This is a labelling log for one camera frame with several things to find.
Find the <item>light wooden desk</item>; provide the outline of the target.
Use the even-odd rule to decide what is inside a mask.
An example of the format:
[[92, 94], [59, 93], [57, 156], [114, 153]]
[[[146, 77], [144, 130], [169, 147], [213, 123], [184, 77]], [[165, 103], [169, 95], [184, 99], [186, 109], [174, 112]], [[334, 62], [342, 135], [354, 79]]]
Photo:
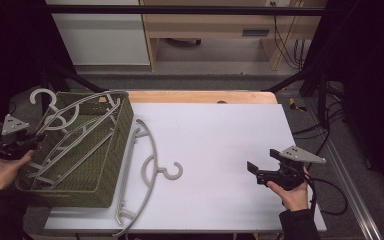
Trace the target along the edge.
[[[328, 0], [139, 0], [142, 6], [230, 7], [324, 7]], [[318, 16], [145, 14], [145, 29], [151, 39], [251, 38], [259, 39], [272, 70], [287, 56], [294, 40], [310, 41]]]

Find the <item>yellow and black tool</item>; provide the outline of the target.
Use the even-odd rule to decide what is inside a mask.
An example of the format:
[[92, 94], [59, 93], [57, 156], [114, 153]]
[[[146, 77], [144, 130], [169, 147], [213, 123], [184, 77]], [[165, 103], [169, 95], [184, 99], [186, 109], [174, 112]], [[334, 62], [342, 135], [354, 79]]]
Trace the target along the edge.
[[294, 98], [289, 98], [289, 107], [290, 107], [291, 110], [307, 112], [307, 108], [306, 107], [302, 107], [302, 106], [300, 107], [300, 106], [296, 105]]

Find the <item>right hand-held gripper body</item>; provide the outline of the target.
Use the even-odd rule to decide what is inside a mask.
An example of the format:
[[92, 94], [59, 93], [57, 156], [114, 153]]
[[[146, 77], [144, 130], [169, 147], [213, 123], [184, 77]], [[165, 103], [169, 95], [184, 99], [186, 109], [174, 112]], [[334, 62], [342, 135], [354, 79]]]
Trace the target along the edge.
[[325, 158], [319, 157], [297, 146], [290, 146], [279, 152], [279, 169], [276, 171], [259, 169], [259, 174], [256, 176], [258, 184], [267, 186], [267, 182], [272, 181], [284, 190], [289, 191], [305, 181], [303, 170], [305, 163], [326, 163]]

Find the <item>white table mat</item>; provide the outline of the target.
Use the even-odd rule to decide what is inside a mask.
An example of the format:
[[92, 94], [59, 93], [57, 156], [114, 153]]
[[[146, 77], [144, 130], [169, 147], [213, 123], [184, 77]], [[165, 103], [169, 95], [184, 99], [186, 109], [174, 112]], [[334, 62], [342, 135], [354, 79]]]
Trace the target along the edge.
[[[159, 164], [177, 180], [157, 176], [145, 209], [130, 228], [135, 233], [265, 232], [280, 227], [278, 196], [259, 185], [247, 162], [275, 170], [271, 149], [293, 145], [279, 104], [136, 103], [135, 119], [150, 129]], [[116, 232], [115, 206], [55, 208], [48, 230]]]

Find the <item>person's right hand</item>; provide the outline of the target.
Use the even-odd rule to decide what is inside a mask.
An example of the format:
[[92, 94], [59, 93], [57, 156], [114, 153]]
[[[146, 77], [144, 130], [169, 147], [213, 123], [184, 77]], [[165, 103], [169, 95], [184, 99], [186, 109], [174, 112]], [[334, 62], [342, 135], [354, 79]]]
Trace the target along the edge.
[[281, 186], [272, 181], [268, 181], [267, 186], [281, 198], [286, 210], [295, 212], [309, 208], [308, 184], [306, 182], [303, 182], [298, 187], [289, 191], [284, 190]]

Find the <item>black metal stand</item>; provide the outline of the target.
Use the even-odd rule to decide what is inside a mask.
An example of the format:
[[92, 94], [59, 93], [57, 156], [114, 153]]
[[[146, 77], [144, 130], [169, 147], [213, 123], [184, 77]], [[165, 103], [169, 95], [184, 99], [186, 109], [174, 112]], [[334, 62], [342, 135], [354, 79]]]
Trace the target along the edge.
[[43, 68], [40, 74], [40, 86], [42, 88], [51, 87], [56, 91], [69, 92], [70, 87], [66, 82], [67, 79], [73, 80], [74, 82], [82, 85], [94, 93], [105, 91], [104, 88], [96, 86], [95, 84], [79, 76], [77, 73], [70, 72], [60, 65], [50, 65]]
[[299, 71], [298, 73], [288, 77], [286, 80], [266, 89], [266, 92], [276, 93], [286, 86], [303, 80], [304, 83], [299, 89], [299, 94], [302, 97], [310, 97], [315, 91], [318, 91], [317, 100], [317, 120], [323, 128], [328, 128], [328, 117], [326, 114], [326, 97], [327, 97], [327, 75], [325, 72], [316, 66], [309, 66]]

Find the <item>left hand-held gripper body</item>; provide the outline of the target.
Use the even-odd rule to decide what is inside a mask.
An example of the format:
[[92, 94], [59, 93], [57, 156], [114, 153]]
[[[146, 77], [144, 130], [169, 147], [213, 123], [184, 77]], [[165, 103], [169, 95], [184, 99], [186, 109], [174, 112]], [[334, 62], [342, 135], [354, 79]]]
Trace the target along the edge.
[[0, 121], [0, 158], [17, 160], [24, 154], [24, 137], [30, 124], [23, 122], [10, 114]]

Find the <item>black curtain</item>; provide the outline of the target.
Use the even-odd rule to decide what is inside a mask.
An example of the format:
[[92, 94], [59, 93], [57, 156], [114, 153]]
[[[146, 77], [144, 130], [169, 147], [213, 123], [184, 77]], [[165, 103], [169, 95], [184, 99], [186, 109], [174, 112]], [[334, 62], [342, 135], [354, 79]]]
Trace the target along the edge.
[[53, 67], [74, 72], [45, 0], [0, 0], [0, 120], [10, 99], [41, 83], [46, 75], [59, 91], [69, 89]]
[[344, 86], [344, 107], [366, 157], [384, 176], [384, 0], [327, 0], [307, 55]]

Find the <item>black horizontal frame bar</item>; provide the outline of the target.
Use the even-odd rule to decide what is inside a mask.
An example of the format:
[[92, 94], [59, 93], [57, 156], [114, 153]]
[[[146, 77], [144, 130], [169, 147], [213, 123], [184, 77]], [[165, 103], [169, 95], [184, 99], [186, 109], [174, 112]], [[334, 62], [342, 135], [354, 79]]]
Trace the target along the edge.
[[48, 5], [61, 14], [188, 14], [188, 15], [276, 15], [322, 16], [325, 8], [230, 7], [230, 6], [135, 6], [135, 5]]

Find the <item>person's left hand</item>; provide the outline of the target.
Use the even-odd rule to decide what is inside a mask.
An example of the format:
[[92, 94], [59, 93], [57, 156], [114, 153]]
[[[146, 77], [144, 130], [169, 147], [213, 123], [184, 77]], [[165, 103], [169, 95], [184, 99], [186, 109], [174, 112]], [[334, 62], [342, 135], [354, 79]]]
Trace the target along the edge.
[[26, 165], [33, 155], [34, 151], [29, 150], [19, 160], [4, 160], [0, 158], [0, 190], [4, 190], [12, 184], [19, 169]]

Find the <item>white cabinet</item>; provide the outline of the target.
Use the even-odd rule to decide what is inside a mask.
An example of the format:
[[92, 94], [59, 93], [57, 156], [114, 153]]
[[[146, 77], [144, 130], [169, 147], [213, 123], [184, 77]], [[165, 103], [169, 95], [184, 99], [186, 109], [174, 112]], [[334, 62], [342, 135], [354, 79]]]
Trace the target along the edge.
[[149, 65], [140, 14], [52, 14], [74, 65]]

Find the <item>aluminium rail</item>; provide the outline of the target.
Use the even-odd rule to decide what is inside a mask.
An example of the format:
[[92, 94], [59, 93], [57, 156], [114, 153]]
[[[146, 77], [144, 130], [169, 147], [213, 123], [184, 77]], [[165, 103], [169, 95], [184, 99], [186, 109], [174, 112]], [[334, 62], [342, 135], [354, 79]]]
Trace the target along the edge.
[[[319, 123], [316, 101], [306, 99], [305, 103], [309, 108], [311, 117]], [[328, 134], [323, 137], [321, 152], [326, 154], [328, 164], [333, 168], [364, 238], [366, 240], [383, 240], [363, 198], [363, 188], [358, 186], [358, 174], [364, 170], [365, 161], [354, 137], [348, 130], [348, 125], [341, 122], [345, 113], [340, 100], [336, 97], [328, 98], [326, 107], [330, 128]]]

